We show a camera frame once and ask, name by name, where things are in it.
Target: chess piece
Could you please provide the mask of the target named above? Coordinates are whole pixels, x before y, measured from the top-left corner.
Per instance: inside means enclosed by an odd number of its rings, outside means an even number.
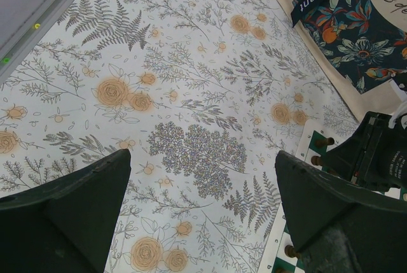
[[[284,270],[283,268],[277,268],[275,273],[293,273],[293,272],[288,271],[288,270]]]
[[[335,144],[335,140],[332,137],[325,138],[325,139],[317,139],[315,141],[315,147],[322,148],[324,146],[332,146]]]
[[[300,258],[300,257],[301,257],[301,255],[300,255],[299,253],[295,252],[294,247],[293,247],[293,246],[290,246],[290,245],[288,245],[288,246],[286,246],[286,247],[284,248],[284,253],[285,253],[285,254],[287,255],[287,257],[289,257],[289,258]]]
[[[322,162],[321,157],[313,156],[311,158],[311,164],[314,166],[323,166],[324,163]]]

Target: fern print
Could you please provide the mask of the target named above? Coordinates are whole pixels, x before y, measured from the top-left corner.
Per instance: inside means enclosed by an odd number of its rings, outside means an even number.
[[[280,139],[279,141],[275,141],[273,136],[271,136],[267,131],[255,128],[253,129],[253,137],[261,139],[262,141],[266,141],[266,147],[268,149],[287,151],[286,143],[282,139]]]
[[[174,7],[170,0],[162,0],[161,3],[154,2],[153,0],[122,0],[126,4],[139,2],[145,4],[144,9],[148,12],[155,10],[160,10],[159,17],[160,19],[165,19],[167,17],[175,17],[181,21],[178,21],[175,24],[176,29],[189,28],[191,30],[199,30],[209,41],[208,35],[194,22],[193,16],[190,13],[189,9],[183,4]]]
[[[89,135],[80,137],[80,142],[75,142],[72,135],[67,132],[47,134],[44,141],[48,141],[50,146],[59,146],[63,154],[78,155],[83,158],[85,164],[92,164],[106,155],[115,152],[117,149],[112,146],[104,146],[95,136]]]
[[[55,82],[56,76],[64,76],[67,85],[58,86]],[[51,69],[42,59],[34,57],[32,61],[24,60],[2,88],[4,86],[13,88],[17,85],[21,85],[21,93],[39,97],[44,103],[59,102],[63,95],[73,95],[84,100],[78,94],[78,90],[85,85],[82,84],[82,79],[71,63],[64,62],[61,67],[57,65]]]
[[[75,158],[54,160],[46,166],[43,158],[24,158],[24,163],[6,161],[3,164],[9,176],[0,175],[0,191],[13,192],[21,188],[29,189],[45,184],[61,176],[74,172],[78,165]]]
[[[164,82],[183,81],[191,90],[204,90],[210,85],[215,85],[231,92],[223,86],[220,71],[211,69],[201,62],[196,64],[190,51],[181,43],[171,45],[168,55],[164,55],[155,47],[147,47],[147,52],[143,65],[145,70],[157,73]]]
[[[221,257],[222,267],[226,269],[232,267],[235,269],[235,272],[256,273],[264,252],[263,244],[244,244],[246,235],[235,225],[235,222],[231,218],[223,216],[216,222],[212,220],[207,213],[202,212],[205,215],[205,223],[202,225],[204,229],[199,231],[198,239],[202,238],[205,231],[208,230],[210,223],[212,228],[220,235],[217,250],[219,251],[218,255]],[[206,241],[205,244],[206,245],[201,244],[200,246],[201,254],[203,254],[207,248],[212,250],[215,245],[212,241]]]
[[[281,80],[276,79],[273,71],[261,63],[259,57],[254,55],[249,50],[246,50],[240,55],[240,60],[234,58],[231,61],[226,61],[228,64],[221,68],[221,71],[226,74],[226,80],[231,84],[242,79],[245,86],[245,91],[249,96],[246,102],[253,106],[263,96],[270,95],[275,92],[274,84],[280,84]]]
[[[228,19],[224,18],[223,15],[224,13],[228,14],[233,11],[231,7],[232,3],[233,0],[210,0],[210,2],[205,3],[204,9],[201,9],[199,13],[197,13],[198,22],[218,28],[224,36],[222,26]]]
[[[334,109],[330,105],[323,106],[324,125],[331,127],[339,136],[347,137],[357,128],[357,120],[348,113],[347,108],[339,103]]]
[[[240,216],[243,222],[248,217],[248,227],[254,222],[254,231],[257,232],[263,224],[266,224],[264,239],[272,230],[275,215],[280,204],[280,194],[277,188],[268,179],[266,172],[263,173],[263,187],[259,184],[256,176],[253,177],[253,192],[251,192],[247,181],[244,181],[243,192],[236,190],[236,196],[223,204],[224,208],[233,211],[235,216]]]
[[[141,11],[135,19],[130,20],[127,10],[119,0],[116,0],[115,14],[105,0],[93,0],[93,4],[90,0],[79,0],[79,4],[73,4],[58,23],[61,24],[66,19],[66,31],[73,27],[73,37],[90,32],[83,39],[82,45],[97,40],[98,50],[109,45],[127,44],[128,50],[132,51],[136,43],[139,43],[141,49],[147,43],[149,25],[140,27]]]
[[[186,218],[191,215],[192,210],[201,209],[210,205],[200,206],[196,201],[191,200],[184,192],[180,192],[180,200],[175,200],[169,196],[167,189],[164,189],[159,195],[155,189],[150,186],[142,190],[132,180],[128,182],[127,193],[134,195],[133,200],[138,202],[152,202],[155,204],[156,207],[152,210],[153,214],[163,214],[164,211],[169,210],[171,212],[171,218],[173,219]]]
[[[79,49],[78,45],[69,45],[64,47],[64,42],[61,39],[56,39],[54,42],[39,42],[31,51],[31,54],[35,56],[41,55],[43,52],[48,52],[50,58],[56,61],[61,61],[61,56],[67,56],[74,60],[80,60],[85,62],[86,60],[99,60],[102,55],[97,50],[85,50]]]
[[[223,199],[231,190],[229,171],[244,173],[245,147],[227,131],[220,134],[190,125],[184,132],[173,122],[161,123],[155,129],[148,139],[150,155],[164,154],[162,163],[167,172],[193,174],[201,198],[211,195]]]
[[[232,116],[226,116],[223,118],[223,113],[215,104],[202,104],[202,101],[198,100],[183,100],[180,108],[188,109],[192,112],[192,117],[198,123],[203,122],[206,125],[216,123],[216,125],[223,130],[232,129],[242,131],[242,126],[237,122],[237,119]]]

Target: floral patterned surface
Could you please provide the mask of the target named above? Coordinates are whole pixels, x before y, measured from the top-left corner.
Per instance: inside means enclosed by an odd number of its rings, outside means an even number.
[[[357,126],[276,0],[76,0],[2,97],[0,196],[131,151],[108,273],[256,272],[276,153]]]

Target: orange flower print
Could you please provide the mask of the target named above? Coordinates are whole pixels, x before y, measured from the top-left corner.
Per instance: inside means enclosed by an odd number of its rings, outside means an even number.
[[[153,173],[154,170],[154,165],[153,164],[147,164],[144,168],[144,173],[147,175],[150,175]]]
[[[162,259],[162,246],[154,238],[142,238],[132,247],[132,268],[141,271],[150,271],[157,268]]]
[[[230,19],[231,27],[234,31],[240,34],[247,34],[250,30],[249,21],[242,15],[235,15]]]
[[[0,153],[8,153],[17,145],[15,132],[0,131]]]
[[[192,224],[187,221],[182,222],[180,225],[178,225],[176,230],[178,236],[188,236],[192,231]]]
[[[165,264],[172,272],[180,272],[184,270],[187,262],[188,256],[180,249],[171,251],[165,259]]]
[[[159,179],[157,182],[160,185],[160,188],[162,186],[164,187],[168,187],[168,186],[174,186],[174,184],[172,184],[172,182],[174,182],[173,179],[170,179],[168,176],[165,176],[165,179]]]
[[[264,40],[266,38],[266,32],[263,28],[255,27],[252,29],[252,34],[256,39]]]
[[[267,21],[266,15],[264,15],[264,14],[262,14],[262,13],[259,13],[259,14],[257,15],[257,19],[258,19],[260,22],[265,22],[265,21]]]
[[[295,111],[292,117],[297,125],[304,125],[308,120],[308,116],[304,111]]]
[[[301,103],[304,101],[304,96],[301,93],[296,93],[294,96],[294,101]]]
[[[116,144],[119,146],[120,149],[130,149],[133,150],[133,147],[135,146],[135,141],[133,139],[130,139],[130,136],[127,137],[126,139],[120,139],[120,138],[113,138],[116,141]]]
[[[147,111],[152,103],[150,96],[144,93],[129,94],[127,100],[132,108],[140,112]]]
[[[157,29],[151,30],[151,36],[152,36],[153,38],[158,38],[158,36],[159,36],[158,30],[157,30]]]
[[[11,109],[4,109],[4,112],[6,112],[6,119],[18,119],[21,120],[23,119],[25,116],[27,116],[27,109],[23,106],[14,106]]]
[[[291,85],[291,79],[289,77],[284,78],[284,84],[289,87]]]
[[[223,53],[225,49],[226,49],[226,44],[224,42],[220,42],[217,45],[217,52]]]
[[[126,99],[128,89],[123,82],[110,79],[102,82],[97,87],[97,98],[100,103],[106,106],[119,106]]]
[[[282,103],[274,104],[272,107],[272,118],[281,125],[287,125],[290,121],[290,111],[288,106]]]
[[[144,74],[144,76],[139,76],[139,78],[140,83],[147,85],[153,85],[156,80],[155,75],[153,74]]]
[[[206,49],[207,48],[204,47],[204,44],[202,44],[202,42],[199,42],[198,51],[199,52],[206,52]]]
[[[82,65],[82,73],[86,77],[90,77],[90,78],[99,77],[97,75],[99,70],[90,69],[90,62],[88,62],[88,64],[81,64],[81,65]]]
[[[254,114],[253,115],[253,124],[254,125],[259,125],[261,123],[261,118],[259,117],[259,115]]]

